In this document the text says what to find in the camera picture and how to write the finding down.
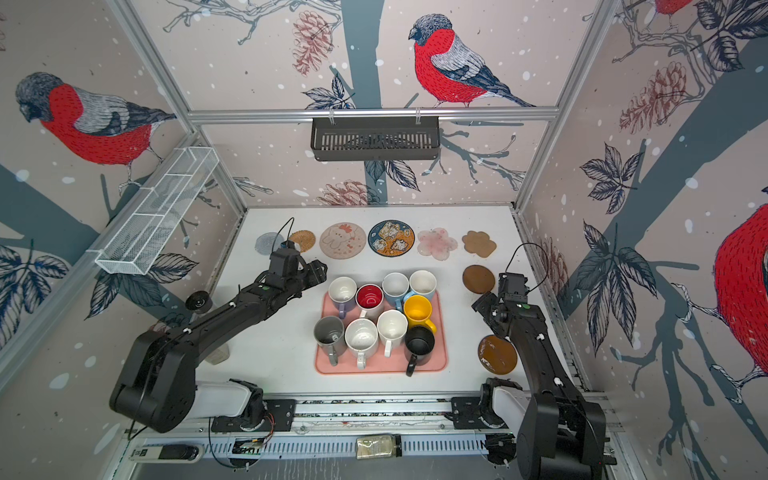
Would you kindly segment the rattan round coaster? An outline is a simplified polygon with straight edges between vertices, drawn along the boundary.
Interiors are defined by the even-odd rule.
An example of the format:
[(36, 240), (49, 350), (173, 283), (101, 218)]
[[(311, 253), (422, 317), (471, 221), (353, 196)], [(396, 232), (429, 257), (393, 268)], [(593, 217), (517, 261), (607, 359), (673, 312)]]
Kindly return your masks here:
[(290, 235), (289, 240), (292, 241), (302, 253), (311, 250), (316, 244), (316, 236), (309, 230), (296, 231)]

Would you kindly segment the grey woven round coaster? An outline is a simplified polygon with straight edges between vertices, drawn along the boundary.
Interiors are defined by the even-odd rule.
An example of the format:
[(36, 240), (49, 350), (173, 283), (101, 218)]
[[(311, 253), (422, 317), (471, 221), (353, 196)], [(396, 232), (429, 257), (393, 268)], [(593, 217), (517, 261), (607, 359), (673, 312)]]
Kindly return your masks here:
[(280, 248), (284, 241), (285, 239), (281, 234), (267, 232), (257, 238), (254, 248), (258, 254), (270, 256), (273, 251)]

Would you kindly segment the brown round wooden coaster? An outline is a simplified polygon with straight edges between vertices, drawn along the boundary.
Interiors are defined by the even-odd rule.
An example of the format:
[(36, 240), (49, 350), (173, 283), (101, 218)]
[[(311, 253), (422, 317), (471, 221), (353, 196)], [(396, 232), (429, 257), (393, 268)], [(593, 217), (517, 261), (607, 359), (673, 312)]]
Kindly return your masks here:
[(472, 293), (491, 292), (496, 284), (494, 274), (482, 265), (471, 265), (462, 273), (463, 285)]

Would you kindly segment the pink bunny round coaster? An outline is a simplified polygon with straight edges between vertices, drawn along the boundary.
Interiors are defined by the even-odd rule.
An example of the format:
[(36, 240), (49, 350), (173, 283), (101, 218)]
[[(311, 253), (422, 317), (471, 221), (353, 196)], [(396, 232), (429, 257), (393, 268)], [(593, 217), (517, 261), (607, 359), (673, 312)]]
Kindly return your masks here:
[(365, 231), (352, 222), (340, 222), (328, 227), (320, 236), (321, 251), (335, 260), (350, 259), (367, 246)]

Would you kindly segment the cork flower coaster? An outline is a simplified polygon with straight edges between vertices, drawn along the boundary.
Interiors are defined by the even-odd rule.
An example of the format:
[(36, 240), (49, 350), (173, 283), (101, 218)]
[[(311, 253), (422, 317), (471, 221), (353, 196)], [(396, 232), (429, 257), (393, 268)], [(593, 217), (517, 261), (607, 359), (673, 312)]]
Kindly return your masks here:
[(463, 237), (464, 249), (481, 258), (488, 258), (497, 249), (497, 244), (483, 231), (468, 231)]

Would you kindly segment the pink flower coaster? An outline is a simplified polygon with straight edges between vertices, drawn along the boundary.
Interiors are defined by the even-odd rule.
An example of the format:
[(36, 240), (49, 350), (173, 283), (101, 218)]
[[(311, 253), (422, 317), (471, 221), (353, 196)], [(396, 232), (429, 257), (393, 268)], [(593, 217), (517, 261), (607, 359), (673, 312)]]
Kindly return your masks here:
[(431, 256), (438, 261), (447, 260), (451, 252), (458, 248), (457, 241), (444, 228), (420, 231), (417, 238), (418, 252), (422, 256)]

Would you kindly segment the blue cartoon round coaster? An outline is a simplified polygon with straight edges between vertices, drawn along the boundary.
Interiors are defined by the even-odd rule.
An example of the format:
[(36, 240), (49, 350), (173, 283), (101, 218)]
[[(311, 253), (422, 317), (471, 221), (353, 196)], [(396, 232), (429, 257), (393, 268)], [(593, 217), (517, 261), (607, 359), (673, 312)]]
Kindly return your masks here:
[(378, 255), (388, 258), (408, 253), (416, 237), (413, 229), (400, 220), (384, 220), (374, 225), (367, 235), (369, 247)]

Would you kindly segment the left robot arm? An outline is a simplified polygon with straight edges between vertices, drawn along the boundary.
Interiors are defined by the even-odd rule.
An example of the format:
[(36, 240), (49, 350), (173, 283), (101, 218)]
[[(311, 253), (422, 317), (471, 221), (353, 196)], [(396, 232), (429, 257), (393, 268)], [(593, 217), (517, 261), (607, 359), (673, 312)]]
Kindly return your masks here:
[(327, 276), (325, 263), (306, 262), (293, 247), (272, 252), (269, 268), (223, 306), (190, 326), (139, 335), (111, 393), (110, 409), (158, 433), (173, 430), (193, 409), (199, 364)]

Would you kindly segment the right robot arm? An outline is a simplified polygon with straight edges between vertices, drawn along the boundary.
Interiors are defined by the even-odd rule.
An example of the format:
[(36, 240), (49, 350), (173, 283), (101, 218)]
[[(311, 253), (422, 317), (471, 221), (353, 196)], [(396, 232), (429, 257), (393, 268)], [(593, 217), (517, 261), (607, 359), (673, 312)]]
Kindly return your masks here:
[(516, 437), (524, 479), (601, 479), (606, 420), (568, 378), (541, 309), (485, 293), (472, 304), (499, 338), (512, 344), (525, 370), (530, 399)]

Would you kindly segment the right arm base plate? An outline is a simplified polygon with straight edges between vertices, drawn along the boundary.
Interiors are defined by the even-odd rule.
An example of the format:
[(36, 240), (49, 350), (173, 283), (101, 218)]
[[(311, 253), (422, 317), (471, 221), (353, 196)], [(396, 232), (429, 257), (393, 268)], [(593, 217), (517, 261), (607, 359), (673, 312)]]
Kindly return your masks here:
[(480, 396), (452, 397), (446, 414), (456, 430), (499, 429), (504, 426), (491, 411), (491, 401)]

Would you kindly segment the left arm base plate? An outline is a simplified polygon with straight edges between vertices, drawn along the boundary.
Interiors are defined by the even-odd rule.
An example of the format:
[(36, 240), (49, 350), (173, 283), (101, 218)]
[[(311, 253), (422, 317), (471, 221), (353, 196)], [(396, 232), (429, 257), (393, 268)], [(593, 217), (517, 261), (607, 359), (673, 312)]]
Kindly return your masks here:
[(258, 399), (251, 401), (236, 417), (218, 416), (212, 421), (213, 433), (288, 432), (291, 430), (296, 401)]

